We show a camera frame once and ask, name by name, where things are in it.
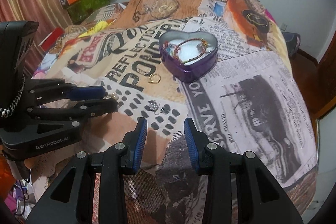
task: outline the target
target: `bed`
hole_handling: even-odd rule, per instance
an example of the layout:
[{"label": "bed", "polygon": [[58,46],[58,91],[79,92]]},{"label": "bed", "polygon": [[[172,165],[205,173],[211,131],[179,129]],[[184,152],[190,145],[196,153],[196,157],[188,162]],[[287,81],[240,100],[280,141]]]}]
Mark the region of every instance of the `bed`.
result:
[{"label": "bed", "polygon": [[[104,21],[105,28],[78,38]],[[162,64],[158,39],[167,31],[205,31],[218,40],[215,66],[182,83]],[[148,82],[156,73],[158,84]],[[118,112],[91,119],[80,143],[40,156],[32,170],[40,198],[69,157],[105,151],[148,121],[141,170],[124,177],[130,223],[200,223],[207,177],[191,169],[183,122],[225,149],[255,152],[302,214],[315,193],[316,146],[309,114],[292,77],[285,41],[258,0],[130,0],[69,26],[35,72],[79,86],[102,85],[118,99]],[[151,111],[151,103],[163,108]],[[46,107],[69,107],[61,100]],[[232,176],[232,221],[237,199]],[[99,176],[94,223],[98,223]]]}]

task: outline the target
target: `metal screw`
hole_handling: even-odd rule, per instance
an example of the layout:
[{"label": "metal screw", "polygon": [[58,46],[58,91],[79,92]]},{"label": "metal screw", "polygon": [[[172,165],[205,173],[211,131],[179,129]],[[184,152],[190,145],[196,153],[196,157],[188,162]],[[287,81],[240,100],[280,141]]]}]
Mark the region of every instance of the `metal screw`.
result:
[{"label": "metal screw", "polygon": [[123,143],[117,143],[115,145],[115,149],[121,150],[121,149],[124,149],[124,148],[125,148],[125,144],[123,144]]},{"label": "metal screw", "polygon": [[252,151],[247,151],[245,154],[249,159],[253,159],[255,157],[255,153]]},{"label": "metal screw", "polygon": [[77,158],[82,159],[86,156],[86,153],[85,151],[79,151],[76,156]]},{"label": "metal screw", "polygon": [[217,144],[215,144],[215,143],[208,143],[207,144],[207,148],[209,148],[210,150],[215,150],[217,148]]},{"label": "metal screw", "polygon": [[73,121],[73,122],[72,122],[72,126],[73,126],[73,127],[77,127],[77,126],[79,126],[79,122],[78,122],[78,121]]}]

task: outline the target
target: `cable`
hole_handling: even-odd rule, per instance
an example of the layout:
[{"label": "cable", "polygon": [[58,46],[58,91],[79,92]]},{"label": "cable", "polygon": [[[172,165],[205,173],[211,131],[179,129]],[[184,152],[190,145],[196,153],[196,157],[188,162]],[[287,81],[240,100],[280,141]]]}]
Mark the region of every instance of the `cable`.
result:
[{"label": "cable", "polygon": [[23,210],[22,210],[22,213],[18,214],[17,212],[19,211],[19,199],[17,199],[18,201],[18,206],[17,206],[17,210],[16,212],[14,213],[15,216],[23,216],[25,214],[25,211],[26,211],[26,195],[23,191],[23,186],[22,186],[22,183],[21,183],[21,180],[19,180],[19,183],[20,183],[20,188],[21,188],[21,191],[22,191],[22,194],[23,194]]}]

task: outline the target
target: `jewelry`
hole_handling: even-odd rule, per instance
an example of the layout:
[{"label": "jewelry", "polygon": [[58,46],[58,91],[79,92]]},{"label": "jewelry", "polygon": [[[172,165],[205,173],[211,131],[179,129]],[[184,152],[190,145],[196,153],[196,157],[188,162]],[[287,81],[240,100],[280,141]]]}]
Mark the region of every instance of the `jewelry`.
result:
[{"label": "jewelry", "polygon": [[8,118],[13,114],[15,108],[17,107],[17,104],[21,99],[24,87],[25,87],[25,75],[22,74],[22,84],[19,91],[17,92],[17,95],[15,96],[15,98],[13,99],[8,108],[0,108],[1,118]]},{"label": "jewelry", "polygon": [[169,112],[168,112],[167,110],[165,110],[163,107],[161,107],[161,109],[160,109],[160,113],[157,114],[157,113],[155,113],[155,112],[154,112],[155,115],[160,115],[161,113],[167,115],[167,114],[169,113]]},{"label": "jewelry", "polygon": [[[200,41],[201,41],[200,46],[197,45],[197,48],[198,48],[198,49],[201,48],[201,49],[202,49],[202,52],[201,52],[198,56],[196,56],[196,57],[194,57],[194,58],[188,59],[187,61],[182,61],[182,60],[177,56],[178,51],[181,50],[180,47],[181,47],[184,43],[187,43],[187,42],[189,42],[189,41],[194,41],[194,40],[200,40]],[[208,46],[209,46],[209,43],[208,43],[205,39],[203,39],[203,38],[201,38],[201,39],[199,39],[199,38],[191,38],[191,39],[187,39],[187,40],[181,42],[179,45],[177,45],[177,46],[175,47],[173,58],[175,58],[175,59],[177,59],[178,61],[180,61],[181,64],[189,63],[189,62],[191,62],[191,61],[197,60],[197,59],[199,59],[200,57],[202,57],[203,54],[205,54],[205,52],[206,52]]]},{"label": "jewelry", "polygon": [[160,104],[157,104],[157,102],[155,100],[149,102],[149,110],[152,112],[155,112],[159,109]]},{"label": "jewelry", "polygon": [[[154,76],[158,76],[158,77],[159,77],[158,80],[153,81],[152,78],[153,78]],[[151,84],[158,84],[158,83],[160,83],[160,81],[161,81],[161,75],[159,75],[159,74],[157,74],[157,73],[153,73],[153,74],[151,74],[151,75],[149,76],[149,78],[148,78],[148,83],[151,83]]]},{"label": "jewelry", "polygon": [[106,95],[103,99],[114,99],[114,100],[119,100],[119,96],[118,96],[118,94],[116,94],[116,93],[112,93],[112,94],[109,94],[109,95]]},{"label": "jewelry", "polygon": [[169,43],[168,41],[165,41],[163,43],[162,49],[166,50],[166,52],[170,55],[174,55],[174,49],[176,48],[177,45]]}]

